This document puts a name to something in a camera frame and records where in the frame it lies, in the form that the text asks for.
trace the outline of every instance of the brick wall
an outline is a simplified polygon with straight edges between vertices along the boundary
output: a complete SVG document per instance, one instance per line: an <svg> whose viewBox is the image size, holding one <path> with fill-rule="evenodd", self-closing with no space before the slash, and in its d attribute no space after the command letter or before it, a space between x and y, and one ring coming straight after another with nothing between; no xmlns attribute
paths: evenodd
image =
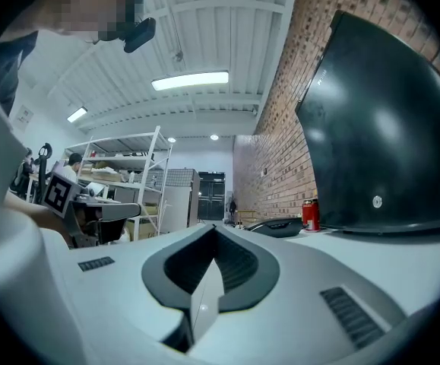
<svg viewBox="0 0 440 365"><path fill-rule="evenodd" d="M239 209L257 219L296 216L317 195L304 134L294 109L331 33L337 9L363 17L422 53L440 71L440 43L411 0L296 0L274 83L255 135L236 137L233 183ZM267 175L261 171L267 168Z"/></svg>

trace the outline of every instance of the sign on wall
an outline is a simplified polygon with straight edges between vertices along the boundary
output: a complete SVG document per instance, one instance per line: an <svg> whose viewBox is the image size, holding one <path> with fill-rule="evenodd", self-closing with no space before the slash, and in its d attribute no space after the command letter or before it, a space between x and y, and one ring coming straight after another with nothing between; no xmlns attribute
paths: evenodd
<svg viewBox="0 0 440 365"><path fill-rule="evenodd" d="M17 115L12 123L12 125L16 128L25 132L27 126L30 123L30 120L34 116L34 113L25 106L21 106L21 108L17 111Z"/></svg>

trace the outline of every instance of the doorway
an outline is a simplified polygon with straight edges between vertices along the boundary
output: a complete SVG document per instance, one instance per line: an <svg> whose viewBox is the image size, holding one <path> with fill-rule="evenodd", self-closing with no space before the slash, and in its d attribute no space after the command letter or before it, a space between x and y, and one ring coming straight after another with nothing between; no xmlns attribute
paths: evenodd
<svg viewBox="0 0 440 365"><path fill-rule="evenodd" d="M225 210L225 173L199 172L198 219L223 220Z"/></svg>

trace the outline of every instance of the black monitor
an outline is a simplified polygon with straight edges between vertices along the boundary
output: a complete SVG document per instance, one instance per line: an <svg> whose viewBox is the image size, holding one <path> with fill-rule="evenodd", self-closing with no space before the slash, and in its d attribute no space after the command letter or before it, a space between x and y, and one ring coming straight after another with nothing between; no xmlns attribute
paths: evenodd
<svg viewBox="0 0 440 365"><path fill-rule="evenodd" d="M338 11L299 102L321 225L440 227L440 74L382 28Z"/></svg>

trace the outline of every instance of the fluorescent light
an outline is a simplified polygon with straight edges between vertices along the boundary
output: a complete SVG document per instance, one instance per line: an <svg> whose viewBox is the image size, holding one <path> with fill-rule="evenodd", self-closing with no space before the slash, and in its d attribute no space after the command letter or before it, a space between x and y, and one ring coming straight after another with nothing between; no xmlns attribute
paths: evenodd
<svg viewBox="0 0 440 365"><path fill-rule="evenodd" d="M165 90L202 84L226 84L227 82L228 71L211 71L209 73L196 73L154 80L152 86L155 90Z"/></svg>
<svg viewBox="0 0 440 365"><path fill-rule="evenodd" d="M68 121L73 123L76 119L81 118L87 112L88 110L82 106L78 111L68 117Z"/></svg>

